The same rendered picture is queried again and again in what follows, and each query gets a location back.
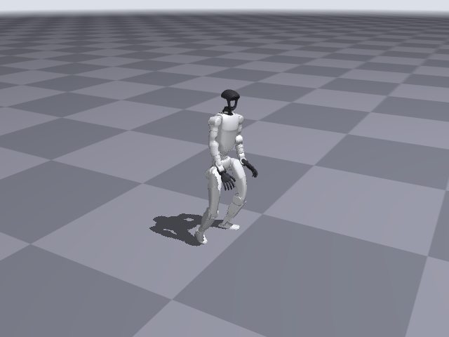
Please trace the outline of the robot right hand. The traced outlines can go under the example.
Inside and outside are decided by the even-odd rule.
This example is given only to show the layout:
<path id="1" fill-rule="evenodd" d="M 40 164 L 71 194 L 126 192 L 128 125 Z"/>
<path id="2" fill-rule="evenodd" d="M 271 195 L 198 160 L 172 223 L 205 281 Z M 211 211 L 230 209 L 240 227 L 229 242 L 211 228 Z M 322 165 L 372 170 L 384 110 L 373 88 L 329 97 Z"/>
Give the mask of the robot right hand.
<path id="1" fill-rule="evenodd" d="M 219 172 L 219 170 L 218 170 L 218 168 L 217 168 L 217 172 L 218 172 L 219 175 L 221 176 L 221 180 L 222 180 L 223 185 L 224 185 L 224 190 L 226 190 L 226 185 L 227 185 L 228 190 L 229 190 L 229 186 L 230 186 L 230 188 L 231 188 L 231 190 L 232 190 L 231 184 L 232 184 L 233 187 L 234 187 L 234 184 L 233 184 L 232 180 L 233 180 L 234 182 L 236 182 L 235 179 L 234 179 L 231 175 L 229 175 L 228 173 L 226 173 L 227 171 L 225 170 L 225 168 L 224 168 L 224 171 L 221 171 L 221 172 Z M 232 180 L 231 180 L 231 179 L 232 179 Z M 227 183 L 227 182 L 229 183 L 229 186 L 228 186 L 228 183 Z M 231 182 L 231 183 L 230 183 L 230 182 Z M 226 185 L 225 185 L 225 183 L 226 183 Z"/>

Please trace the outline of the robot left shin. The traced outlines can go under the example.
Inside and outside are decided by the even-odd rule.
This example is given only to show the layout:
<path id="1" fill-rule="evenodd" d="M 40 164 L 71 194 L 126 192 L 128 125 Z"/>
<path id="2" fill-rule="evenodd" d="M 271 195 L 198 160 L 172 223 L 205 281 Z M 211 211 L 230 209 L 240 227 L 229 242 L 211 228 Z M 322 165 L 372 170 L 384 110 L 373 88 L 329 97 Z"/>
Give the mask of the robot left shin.
<path id="1" fill-rule="evenodd" d="M 234 202 L 232 202 L 229 208 L 227 209 L 227 215 L 225 216 L 222 225 L 225 224 L 227 221 L 229 222 L 241 210 L 244 204 L 236 205 Z"/>

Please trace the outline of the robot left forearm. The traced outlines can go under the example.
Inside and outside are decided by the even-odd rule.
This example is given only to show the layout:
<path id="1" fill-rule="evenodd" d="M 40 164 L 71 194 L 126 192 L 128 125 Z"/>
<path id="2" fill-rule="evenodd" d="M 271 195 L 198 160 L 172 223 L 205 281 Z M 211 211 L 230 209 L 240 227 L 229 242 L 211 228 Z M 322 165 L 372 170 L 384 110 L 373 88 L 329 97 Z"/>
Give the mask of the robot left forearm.
<path id="1" fill-rule="evenodd" d="M 236 145 L 235 148 L 236 148 L 236 151 L 237 151 L 237 156 L 238 156 L 238 158 L 239 158 L 239 161 L 240 161 L 241 165 L 243 165 L 243 163 L 241 162 L 241 160 L 242 160 L 242 159 L 246 159 L 246 158 L 245 158 L 244 151 L 243 151 L 243 142 L 242 142 L 242 143 L 239 143 L 238 145 Z"/>

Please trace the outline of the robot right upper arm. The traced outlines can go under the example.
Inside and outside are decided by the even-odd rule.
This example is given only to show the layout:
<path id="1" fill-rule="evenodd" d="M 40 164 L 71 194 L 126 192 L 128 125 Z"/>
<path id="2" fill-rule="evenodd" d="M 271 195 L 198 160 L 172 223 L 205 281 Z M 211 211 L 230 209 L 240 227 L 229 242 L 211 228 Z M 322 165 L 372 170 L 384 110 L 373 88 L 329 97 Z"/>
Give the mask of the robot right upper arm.
<path id="1" fill-rule="evenodd" d="M 218 127 L 221 124 L 221 118 L 222 118 L 221 116 L 214 116 L 208 120 L 208 125 L 209 125 L 208 146 L 209 146 L 209 148 L 210 148 L 211 143 L 217 143 L 218 148 L 219 148 L 219 144 L 218 144 L 218 142 L 215 141 L 215 139 L 217 138 Z"/>

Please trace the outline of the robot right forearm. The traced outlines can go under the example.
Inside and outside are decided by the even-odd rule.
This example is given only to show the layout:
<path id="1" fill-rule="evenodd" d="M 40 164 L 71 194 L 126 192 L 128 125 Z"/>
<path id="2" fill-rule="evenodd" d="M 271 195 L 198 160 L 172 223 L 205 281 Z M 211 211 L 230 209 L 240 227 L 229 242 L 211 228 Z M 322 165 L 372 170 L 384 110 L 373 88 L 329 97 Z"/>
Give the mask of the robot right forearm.
<path id="1" fill-rule="evenodd" d="M 225 169 L 222 165 L 217 143 L 210 144 L 210 154 L 213 157 L 213 161 L 215 162 L 215 166 L 219 170 L 219 172 L 224 171 Z"/>

